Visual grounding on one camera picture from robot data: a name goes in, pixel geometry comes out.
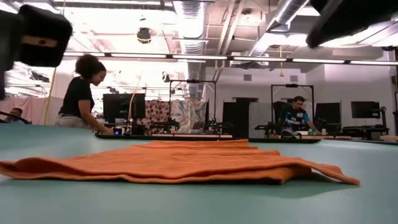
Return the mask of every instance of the table surface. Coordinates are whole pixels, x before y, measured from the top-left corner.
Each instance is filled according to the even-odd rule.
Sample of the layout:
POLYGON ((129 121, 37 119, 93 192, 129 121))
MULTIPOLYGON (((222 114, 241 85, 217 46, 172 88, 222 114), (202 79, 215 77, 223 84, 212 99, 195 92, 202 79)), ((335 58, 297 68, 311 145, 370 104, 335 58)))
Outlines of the table surface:
MULTIPOLYGON (((1 124, 0 136, 0 159, 70 157, 147 143, 18 124, 1 124)), ((345 174, 361 180, 361 186, 322 178, 284 185, 159 185, 12 180, 0 175, 1 223, 397 223, 397 146, 336 140, 254 145, 339 165, 345 174)))

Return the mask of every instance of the computer monitor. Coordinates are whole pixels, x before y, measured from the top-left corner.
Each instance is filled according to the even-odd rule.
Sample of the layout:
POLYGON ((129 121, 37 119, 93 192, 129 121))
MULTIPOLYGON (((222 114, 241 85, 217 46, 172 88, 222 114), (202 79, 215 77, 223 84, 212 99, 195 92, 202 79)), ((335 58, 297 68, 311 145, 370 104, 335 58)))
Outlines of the computer monitor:
POLYGON ((375 101, 352 101, 353 118, 380 118, 380 104, 375 101))
POLYGON ((315 119, 321 119, 328 124, 340 124, 340 103, 317 103, 315 119))
MULTIPOLYGON (((128 119, 130 100, 133 94, 104 94, 104 119, 114 123, 116 118, 128 119)), ((131 118, 145 118, 145 93, 136 93, 131 104, 131 118)))

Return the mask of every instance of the orange towel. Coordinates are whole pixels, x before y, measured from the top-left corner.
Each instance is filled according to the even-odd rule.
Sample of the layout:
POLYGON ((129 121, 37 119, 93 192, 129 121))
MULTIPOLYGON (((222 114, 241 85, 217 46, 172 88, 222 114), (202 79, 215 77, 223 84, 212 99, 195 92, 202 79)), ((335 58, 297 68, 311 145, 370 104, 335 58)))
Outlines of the orange towel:
POLYGON ((211 180, 272 179, 281 184, 315 169, 347 184, 337 166, 262 151, 248 141, 159 142, 68 159, 31 157, 0 161, 0 174, 15 179, 116 180, 178 184, 211 180))

